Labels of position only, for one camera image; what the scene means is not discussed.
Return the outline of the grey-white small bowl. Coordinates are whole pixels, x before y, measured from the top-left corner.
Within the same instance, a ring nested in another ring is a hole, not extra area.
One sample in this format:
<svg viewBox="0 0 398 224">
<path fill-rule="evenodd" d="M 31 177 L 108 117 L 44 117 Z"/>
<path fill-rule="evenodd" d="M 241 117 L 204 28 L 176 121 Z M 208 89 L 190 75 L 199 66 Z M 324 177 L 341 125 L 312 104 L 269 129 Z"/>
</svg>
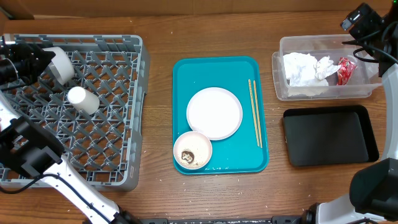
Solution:
<svg viewBox="0 0 398 224">
<path fill-rule="evenodd" d="M 64 85 L 74 77 L 75 71 L 73 65 L 63 49 L 60 47 L 50 47 L 45 48 L 44 51 L 55 53 L 45 71 L 54 77 L 59 84 Z"/>
</svg>

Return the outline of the red snack wrapper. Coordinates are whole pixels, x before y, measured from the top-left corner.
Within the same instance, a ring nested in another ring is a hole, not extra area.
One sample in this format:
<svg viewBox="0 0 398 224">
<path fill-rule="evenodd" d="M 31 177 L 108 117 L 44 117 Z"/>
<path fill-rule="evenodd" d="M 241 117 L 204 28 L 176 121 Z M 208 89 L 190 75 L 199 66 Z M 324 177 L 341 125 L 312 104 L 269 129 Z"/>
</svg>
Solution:
<svg viewBox="0 0 398 224">
<path fill-rule="evenodd" d="M 338 65 L 340 66 L 337 71 L 338 83 L 337 85 L 346 85 L 350 80 L 352 74 L 357 68 L 357 65 L 350 61 L 348 58 L 341 57 Z"/>
</svg>

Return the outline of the small white tissue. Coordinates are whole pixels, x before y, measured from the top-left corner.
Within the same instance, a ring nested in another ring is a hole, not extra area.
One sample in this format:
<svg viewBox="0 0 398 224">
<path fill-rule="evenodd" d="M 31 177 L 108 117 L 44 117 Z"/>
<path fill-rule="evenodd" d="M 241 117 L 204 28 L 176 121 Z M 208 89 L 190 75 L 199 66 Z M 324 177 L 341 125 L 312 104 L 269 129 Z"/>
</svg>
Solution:
<svg viewBox="0 0 398 224">
<path fill-rule="evenodd" d="M 335 65 L 334 61 L 329 56 L 321 58 L 315 64 L 315 77 L 322 81 L 330 75 L 336 73 L 341 68 L 341 65 Z"/>
</svg>

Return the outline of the white plastic cup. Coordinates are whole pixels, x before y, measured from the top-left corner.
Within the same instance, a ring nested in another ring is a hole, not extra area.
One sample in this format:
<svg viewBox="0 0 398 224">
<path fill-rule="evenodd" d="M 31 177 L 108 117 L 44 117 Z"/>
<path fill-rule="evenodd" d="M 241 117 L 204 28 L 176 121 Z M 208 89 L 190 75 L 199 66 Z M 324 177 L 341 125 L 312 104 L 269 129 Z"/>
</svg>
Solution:
<svg viewBox="0 0 398 224">
<path fill-rule="evenodd" d="M 67 94 L 67 99 L 76 110 L 83 110 L 88 114 L 95 113 L 100 107 L 99 98 L 80 86 L 71 88 Z"/>
</svg>

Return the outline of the white napkin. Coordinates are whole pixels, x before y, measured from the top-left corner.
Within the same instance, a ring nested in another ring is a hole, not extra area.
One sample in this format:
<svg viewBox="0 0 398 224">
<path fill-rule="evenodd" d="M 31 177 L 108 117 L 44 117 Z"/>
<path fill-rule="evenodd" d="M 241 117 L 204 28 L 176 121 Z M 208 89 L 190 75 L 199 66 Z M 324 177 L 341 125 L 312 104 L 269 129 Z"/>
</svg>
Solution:
<svg viewBox="0 0 398 224">
<path fill-rule="evenodd" d="M 310 54 L 292 52 L 283 56 L 286 79 L 290 86 L 328 86 L 315 77 L 318 60 Z"/>
</svg>

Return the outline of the white round plate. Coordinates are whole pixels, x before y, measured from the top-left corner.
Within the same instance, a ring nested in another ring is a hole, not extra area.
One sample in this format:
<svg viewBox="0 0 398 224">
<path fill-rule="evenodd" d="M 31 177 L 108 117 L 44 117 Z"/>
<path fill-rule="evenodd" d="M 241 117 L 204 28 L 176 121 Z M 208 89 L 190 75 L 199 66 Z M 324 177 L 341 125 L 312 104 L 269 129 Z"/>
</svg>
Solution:
<svg viewBox="0 0 398 224">
<path fill-rule="evenodd" d="M 187 105 L 186 117 L 191 130 L 212 141 L 231 137 L 243 121 L 243 107 L 230 91 L 209 87 L 198 91 Z"/>
</svg>

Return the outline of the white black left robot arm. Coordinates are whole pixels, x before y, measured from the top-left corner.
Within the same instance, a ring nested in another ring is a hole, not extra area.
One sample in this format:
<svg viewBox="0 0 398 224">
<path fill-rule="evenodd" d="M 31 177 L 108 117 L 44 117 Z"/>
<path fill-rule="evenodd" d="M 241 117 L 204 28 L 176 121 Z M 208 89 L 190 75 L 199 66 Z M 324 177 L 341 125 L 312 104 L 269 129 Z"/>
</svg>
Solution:
<svg viewBox="0 0 398 224">
<path fill-rule="evenodd" d="M 46 70 L 63 85 L 74 76 L 73 65 L 60 47 L 35 44 L 1 44 L 1 84 L 22 80 L 37 82 Z M 19 115 L 1 97 L 1 164 L 32 178 L 18 194 L 38 181 L 58 190 L 86 215 L 87 223 L 140 223 L 114 201 L 94 189 L 63 154 L 63 144 L 48 130 Z"/>
</svg>

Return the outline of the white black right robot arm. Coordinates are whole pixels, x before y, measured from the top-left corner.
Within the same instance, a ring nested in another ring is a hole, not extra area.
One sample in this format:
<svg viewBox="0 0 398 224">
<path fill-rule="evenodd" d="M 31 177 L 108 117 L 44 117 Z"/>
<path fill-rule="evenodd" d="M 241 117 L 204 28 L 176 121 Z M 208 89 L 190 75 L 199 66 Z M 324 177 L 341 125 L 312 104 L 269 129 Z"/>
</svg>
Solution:
<svg viewBox="0 0 398 224">
<path fill-rule="evenodd" d="M 380 162 L 355 173 L 349 193 L 315 203 L 294 223 L 379 223 L 397 221 L 397 1 L 381 17 L 362 3 L 340 24 L 353 37 L 347 43 L 378 63 L 386 96 L 386 143 Z"/>
</svg>

